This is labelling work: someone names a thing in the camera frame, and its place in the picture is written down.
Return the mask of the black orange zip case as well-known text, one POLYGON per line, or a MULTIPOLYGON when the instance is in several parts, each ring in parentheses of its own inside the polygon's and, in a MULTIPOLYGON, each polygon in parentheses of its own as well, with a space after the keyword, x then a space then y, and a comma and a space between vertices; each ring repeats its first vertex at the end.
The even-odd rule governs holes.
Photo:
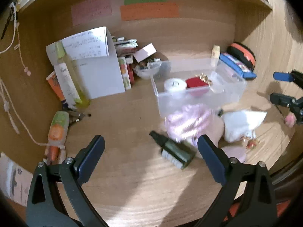
POLYGON ((233 42, 227 47, 226 52, 244 63, 251 71, 254 71, 256 57, 246 45, 240 42, 233 42))

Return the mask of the dark green spray bottle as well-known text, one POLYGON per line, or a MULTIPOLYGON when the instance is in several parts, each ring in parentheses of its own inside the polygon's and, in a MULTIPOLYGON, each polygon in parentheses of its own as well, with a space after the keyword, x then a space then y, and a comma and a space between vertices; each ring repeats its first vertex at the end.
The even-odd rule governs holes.
POLYGON ((180 170, 186 168, 196 155, 196 152, 190 149, 188 146, 177 143, 165 135, 157 133, 156 131, 151 131, 149 135, 161 148, 161 156, 180 170))

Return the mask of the red jewelry box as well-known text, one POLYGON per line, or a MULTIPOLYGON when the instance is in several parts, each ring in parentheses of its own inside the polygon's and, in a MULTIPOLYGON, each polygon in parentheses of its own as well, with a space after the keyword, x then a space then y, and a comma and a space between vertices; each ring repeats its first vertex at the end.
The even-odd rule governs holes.
POLYGON ((210 85, 208 79, 206 79, 205 77, 200 77, 200 76, 189 78, 185 82, 186 82, 186 87, 188 89, 197 88, 197 87, 205 87, 205 86, 210 85))

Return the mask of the pink paper note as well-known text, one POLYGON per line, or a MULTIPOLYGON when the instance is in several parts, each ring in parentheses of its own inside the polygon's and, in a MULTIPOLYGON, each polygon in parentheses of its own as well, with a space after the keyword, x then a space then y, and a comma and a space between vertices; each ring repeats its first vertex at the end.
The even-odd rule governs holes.
POLYGON ((109 15, 112 15, 112 8, 109 0, 86 0, 71 6, 73 26, 109 15))

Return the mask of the orange packet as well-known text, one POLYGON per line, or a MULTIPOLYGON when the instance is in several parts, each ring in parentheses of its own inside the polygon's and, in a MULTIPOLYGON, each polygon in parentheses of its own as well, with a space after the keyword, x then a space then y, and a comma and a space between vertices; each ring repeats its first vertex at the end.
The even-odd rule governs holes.
POLYGON ((63 92, 61 90, 58 78, 56 76, 55 71, 53 71, 52 73, 50 73, 47 77, 46 77, 46 81, 49 83, 51 89, 54 91, 54 93, 56 94, 56 96, 59 98, 59 100, 62 103, 65 103, 65 97, 63 95, 63 92))

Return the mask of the orange paper strip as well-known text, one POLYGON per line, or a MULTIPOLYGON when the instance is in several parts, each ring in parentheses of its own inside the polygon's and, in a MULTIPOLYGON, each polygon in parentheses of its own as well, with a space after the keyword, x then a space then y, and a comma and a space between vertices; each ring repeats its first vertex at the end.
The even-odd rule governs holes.
POLYGON ((120 7, 122 21, 179 17, 179 6, 172 2, 136 3, 120 7))

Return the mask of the pink striped pouch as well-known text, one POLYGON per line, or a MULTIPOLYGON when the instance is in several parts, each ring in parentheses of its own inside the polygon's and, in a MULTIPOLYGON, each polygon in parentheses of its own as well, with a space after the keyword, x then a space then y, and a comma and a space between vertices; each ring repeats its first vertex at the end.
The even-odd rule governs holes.
POLYGON ((185 105, 165 117, 164 126, 171 139, 186 141, 196 147, 198 138, 211 124, 213 117, 213 110, 204 104, 185 105))

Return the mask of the white tape roll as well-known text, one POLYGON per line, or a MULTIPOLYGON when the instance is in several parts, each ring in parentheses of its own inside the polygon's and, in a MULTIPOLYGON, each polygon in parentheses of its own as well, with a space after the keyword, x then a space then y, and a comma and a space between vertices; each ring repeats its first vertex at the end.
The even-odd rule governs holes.
POLYGON ((184 91, 187 88, 187 84, 184 80, 179 78, 167 79, 164 82, 164 90, 168 93, 184 91))

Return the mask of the white towel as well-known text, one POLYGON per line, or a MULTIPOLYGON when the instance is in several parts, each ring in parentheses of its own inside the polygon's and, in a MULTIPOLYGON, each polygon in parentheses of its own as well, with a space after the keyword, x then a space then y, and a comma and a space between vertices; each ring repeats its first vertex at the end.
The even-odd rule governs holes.
POLYGON ((240 110, 222 115, 224 122, 224 139, 229 143, 256 138, 255 130, 265 120, 267 112, 240 110))

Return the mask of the cream tube bottle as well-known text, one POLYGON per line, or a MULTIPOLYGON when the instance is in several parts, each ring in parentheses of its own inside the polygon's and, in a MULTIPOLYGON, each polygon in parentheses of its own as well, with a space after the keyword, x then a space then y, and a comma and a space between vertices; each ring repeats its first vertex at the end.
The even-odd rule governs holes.
POLYGON ((220 46, 214 45, 211 55, 211 66, 216 67, 220 58, 220 46))

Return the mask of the tall yellow-green bottle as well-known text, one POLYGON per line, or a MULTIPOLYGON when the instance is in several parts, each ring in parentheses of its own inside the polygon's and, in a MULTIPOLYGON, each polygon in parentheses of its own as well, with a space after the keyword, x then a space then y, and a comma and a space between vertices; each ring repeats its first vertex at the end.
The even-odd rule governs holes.
POLYGON ((67 84, 68 94, 72 97, 77 108, 87 108, 90 101, 87 99, 79 84, 71 59, 66 53, 61 41, 55 42, 55 51, 61 75, 64 83, 67 84))

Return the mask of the blue patchwork pouch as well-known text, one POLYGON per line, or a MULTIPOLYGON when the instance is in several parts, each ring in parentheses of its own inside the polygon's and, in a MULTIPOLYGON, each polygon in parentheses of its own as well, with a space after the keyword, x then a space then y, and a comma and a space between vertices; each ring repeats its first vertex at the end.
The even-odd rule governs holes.
POLYGON ((221 53, 220 58, 226 65, 232 68, 239 76, 246 80, 256 79, 257 75, 253 73, 244 63, 228 53, 221 53))

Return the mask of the stack of books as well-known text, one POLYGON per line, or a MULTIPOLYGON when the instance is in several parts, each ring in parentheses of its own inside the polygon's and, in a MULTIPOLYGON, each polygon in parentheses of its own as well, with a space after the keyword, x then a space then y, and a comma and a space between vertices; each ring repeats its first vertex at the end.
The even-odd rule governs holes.
POLYGON ((137 40, 114 36, 112 39, 118 57, 124 88, 125 90, 130 90, 135 83, 132 64, 134 60, 133 54, 138 47, 137 40))

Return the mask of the white box with print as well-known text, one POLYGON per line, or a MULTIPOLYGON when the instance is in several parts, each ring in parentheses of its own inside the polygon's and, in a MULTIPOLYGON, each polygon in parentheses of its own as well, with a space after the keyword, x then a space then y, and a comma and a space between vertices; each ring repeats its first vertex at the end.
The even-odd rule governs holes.
POLYGON ((27 206, 33 174, 1 152, 1 191, 15 203, 27 206))

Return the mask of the small pink white box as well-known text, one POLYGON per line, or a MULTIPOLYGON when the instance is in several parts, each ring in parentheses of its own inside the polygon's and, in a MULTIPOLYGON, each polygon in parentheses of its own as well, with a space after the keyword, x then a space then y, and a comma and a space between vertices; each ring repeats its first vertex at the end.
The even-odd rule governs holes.
POLYGON ((139 63, 139 62, 147 59, 151 55, 155 54, 156 52, 157 52, 156 48, 153 46, 152 43, 150 43, 150 44, 146 45, 145 47, 141 48, 140 50, 136 51, 134 53, 134 58, 139 63))

